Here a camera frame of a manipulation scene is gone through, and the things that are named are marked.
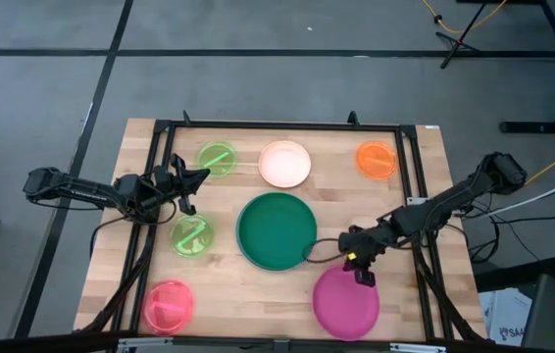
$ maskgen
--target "magenta plate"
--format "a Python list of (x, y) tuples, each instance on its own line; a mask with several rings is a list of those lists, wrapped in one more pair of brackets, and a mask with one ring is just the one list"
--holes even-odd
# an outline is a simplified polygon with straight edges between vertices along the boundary
[(378, 289), (356, 283), (354, 272), (329, 269), (315, 284), (313, 310), (329, 334), (345, 341), (357, 340), (378, 320)]

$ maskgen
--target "wooden tabletop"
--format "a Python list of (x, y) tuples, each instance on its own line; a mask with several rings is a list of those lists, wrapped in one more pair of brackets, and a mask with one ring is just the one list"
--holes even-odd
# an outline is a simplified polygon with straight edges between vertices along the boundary
[[(153, 125), (152, 119), (127, 122), (113, 178), (143, 173)], [(427, 187), (433, 196), (452, 185), (443, 141), (437, 126), (417, 126), (417, 132)], [(306, 263), (289, 271), (272, 273), (249, 263), (236, 243), (235, 224), (242, 208), (258, 195), (277, 191), (259, 175), (257, 161), (265, 146), (283, 139), (301, 144), (311, 156), (312, 171), (308, 178), (283, 191), (299, 197), (311, 208), (317, 219), (317, 238), (338, 237), (350, 225), (373, 226), (377, 217), (404, 204), (399, 172), (386, 181), (371, 180), (355, 165), (355, 151), (363, 142), (381, 141), (394, 150), (395, 139), (390, 132), (178, 127), (173, 150), (186, 161), (189, 169), (197, 168), (195, 159), (199, 149), (211, 141), (226, 140), (238, 157), (230, 175), (209, 178), (197, 195), (190, 197), (198, 212), (215, 228), (214, 242), (206, 253), (188, 259), (171, 250), (169, 236), (180, 214), (169, 224), (158, 226), (147, 288), (170, 278), (188, 285), (195, 299), (195, 310), (192, 321), (179, 334), (332, 339), (314, 317), (311, 296), (320, 275), (330, 267), (340, 266), (343, 260), (322, 265)], [(162, 159), (164, 136), (160, 142), (158, 163)], [(404, 142), (411, 186), (416, 195), (412, 152), (408, 139)], [(171, 205), (163, 207), (161, 220), (172, 210)], [(118, 216), (117, 211), (106, 210), (102, 222)], [(451, 223), (461, 226), (457, 220)], [(90, 323), (117, 289), (130, 229), (130, 223), (116, 223), (99, 231), (75, 328)], [(485, 336), (463, 234), (445, 227), (437, 242), (449, 297), (474, 330)], [(335, 246), (335, 243), (320, 245), (312, 257), (334, 255)], [(373, 263), (371, 271), (378, 283), (379, 317), (363, 339), (425, 339), (412, 257), (410, 251), (388, 250)], [(436, 300), (431, 293), (429, 297), (435, 332), (442, 336)], [(133, 292), (127, 298), (122, 328), (128, 327), (132, 303)], [(140, 331), (149, 333), (143, 324)]]

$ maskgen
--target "dark green plate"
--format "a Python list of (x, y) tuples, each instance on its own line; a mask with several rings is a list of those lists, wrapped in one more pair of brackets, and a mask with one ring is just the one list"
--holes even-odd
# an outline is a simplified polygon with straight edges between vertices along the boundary
[(288, 270), (304, 260), (304, 249), (317, 239), (317, 222), (302, 200), (270, 192), (251, 200), (242, 210), (236, 239), (252, 264), (270, 271)]

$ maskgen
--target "green plate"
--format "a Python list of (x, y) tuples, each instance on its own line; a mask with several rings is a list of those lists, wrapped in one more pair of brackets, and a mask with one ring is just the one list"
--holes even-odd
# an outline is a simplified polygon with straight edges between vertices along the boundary
[(197, 168), (208, 168), (209, 177), (224, 177), (236, 165), (236, 151), (227, 142), (210, 142), (197, 156)]
[(171, 230), (171, 249), (181, 256), (194, 257), (208, 249), (214, 236), (215, 230), (205, 217), (182, 217)]
[(236, 239), (252, 264), (270, 271), (288, 270), (304, 261), (304, 249), (317, 239), (317, 222), (297, 197), (266, 193), (251, 200), (240, 213)]

